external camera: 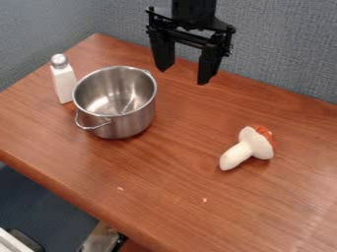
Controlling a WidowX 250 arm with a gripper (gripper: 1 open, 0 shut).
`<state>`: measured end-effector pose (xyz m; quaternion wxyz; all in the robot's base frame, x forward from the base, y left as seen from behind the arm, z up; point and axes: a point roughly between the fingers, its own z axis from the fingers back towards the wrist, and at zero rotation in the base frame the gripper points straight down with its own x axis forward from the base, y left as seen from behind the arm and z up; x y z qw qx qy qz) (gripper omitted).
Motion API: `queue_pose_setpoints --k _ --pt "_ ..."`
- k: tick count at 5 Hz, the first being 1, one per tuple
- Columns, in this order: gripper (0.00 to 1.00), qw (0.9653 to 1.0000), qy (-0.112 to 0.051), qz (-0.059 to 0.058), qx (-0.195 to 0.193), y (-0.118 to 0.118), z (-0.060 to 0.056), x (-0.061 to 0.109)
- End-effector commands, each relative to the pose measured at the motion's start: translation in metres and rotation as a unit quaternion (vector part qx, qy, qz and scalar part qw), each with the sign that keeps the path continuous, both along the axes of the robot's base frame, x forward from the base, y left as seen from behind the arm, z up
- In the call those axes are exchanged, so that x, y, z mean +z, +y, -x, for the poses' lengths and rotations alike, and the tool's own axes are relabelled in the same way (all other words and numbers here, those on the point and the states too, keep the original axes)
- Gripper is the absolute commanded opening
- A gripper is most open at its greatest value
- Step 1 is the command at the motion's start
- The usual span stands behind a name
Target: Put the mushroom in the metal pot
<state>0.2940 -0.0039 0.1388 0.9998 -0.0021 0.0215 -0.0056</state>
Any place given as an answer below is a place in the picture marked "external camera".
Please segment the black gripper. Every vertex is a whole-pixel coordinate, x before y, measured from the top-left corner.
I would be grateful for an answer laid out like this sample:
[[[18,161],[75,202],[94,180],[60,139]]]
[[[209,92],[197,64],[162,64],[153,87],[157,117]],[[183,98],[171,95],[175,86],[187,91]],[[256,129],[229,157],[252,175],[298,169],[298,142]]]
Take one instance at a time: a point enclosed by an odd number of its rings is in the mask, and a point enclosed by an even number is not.
[[[216,16],[217,0],[171,0],[169,8],[146,9],[146,26],[154,62],[165,72],[175,63],[175,42],[202,48],[198,84],[205,85],[217,74],[222,56],[232,52],[236,27]]]

